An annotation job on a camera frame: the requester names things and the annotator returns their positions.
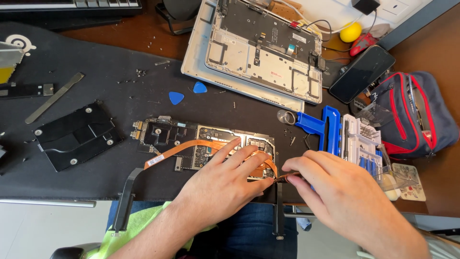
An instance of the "floor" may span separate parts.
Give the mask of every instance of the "floor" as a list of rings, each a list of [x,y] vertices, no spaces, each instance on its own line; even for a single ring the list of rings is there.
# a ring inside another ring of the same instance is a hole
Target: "floor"
[[[49,258],[55,249],[100,242],[104,236],[110,201],[95,208],[0,203],[0,259]],[[426,230],[460,228],[460,218],[406,215]],[[298,258],[357,259],[358,245],[313,219],[309,232],[300,227]]]

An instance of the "black phone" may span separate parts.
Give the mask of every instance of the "black phone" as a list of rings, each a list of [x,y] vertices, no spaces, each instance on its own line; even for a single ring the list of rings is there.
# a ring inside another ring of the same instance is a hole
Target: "black phone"
[[[346,66],[345,73],[332,84],[329,92],[340,101],[350,103],[381,77],[395,61],[382,47],[372,45]]]

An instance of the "white label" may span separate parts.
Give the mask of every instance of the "white label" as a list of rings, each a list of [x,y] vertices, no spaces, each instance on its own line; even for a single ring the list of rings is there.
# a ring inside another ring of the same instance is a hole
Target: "white label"
[[[297,35],[297,34],[295,34],[295,33],[292,33],[292,37],[293,37],[294,39],[298,40],[298,41],[301,41],[301,42],[303,42],[303,43],[307,43],[307,39],[305,39],[304,37],[299,36],[299,35]]]
[[[231,44],[234,44],[234,45],[236,44],[236,41],[234,41],[234,40],[232,40],[232,39],[229,39],[229,38],[227,38],[227,37],[224,37],[224,41],[230,42]]]
[[[147,164],[149,166],[153,166],[154,164],[162,161],[163,159],[165,159],[165,156],[164,155],[161,155],[161,156],[157,156],[157,157],[154,157],[152,159],[150,159],[149,161],[147,161]]]
[[[282,75],[280,75],[280,74],[278,74],[278,73],[275,73],[275,72],[273,72],[273,71],[270,71],[270,74],[272,74],[272,75],[274,75],[274,76],[277,76],[277,77],[283,78]]]

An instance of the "yellow ball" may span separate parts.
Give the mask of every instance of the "yellow ball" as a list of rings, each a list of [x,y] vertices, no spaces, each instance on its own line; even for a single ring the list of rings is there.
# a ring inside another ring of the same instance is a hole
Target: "yellow ball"
[[[359,23],[353,23],[350,27],[345,28],[340,31],[340,38],[344,42],[352,42],[355,41],[359,35],[361,35],[361,25]]]

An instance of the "hand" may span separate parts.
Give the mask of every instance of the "hand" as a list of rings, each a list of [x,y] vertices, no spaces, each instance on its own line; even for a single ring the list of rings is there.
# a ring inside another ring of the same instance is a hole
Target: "hand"
[[[283,171],[318,219],[378,258],[430,258],[423,237],[396,210],[363,168],[327,152],[307,151]]]
[[[214,157],[184,185],[169,206],[181,207],[200,231],[232,216],[248,202],[273,184],[273,178],[247,182],[249,174],[269,159],[266,153],[258,153],[244,163],[258,148],[245,146],[225,162],[230,151],[241,143],[241,138],[222,147]]]

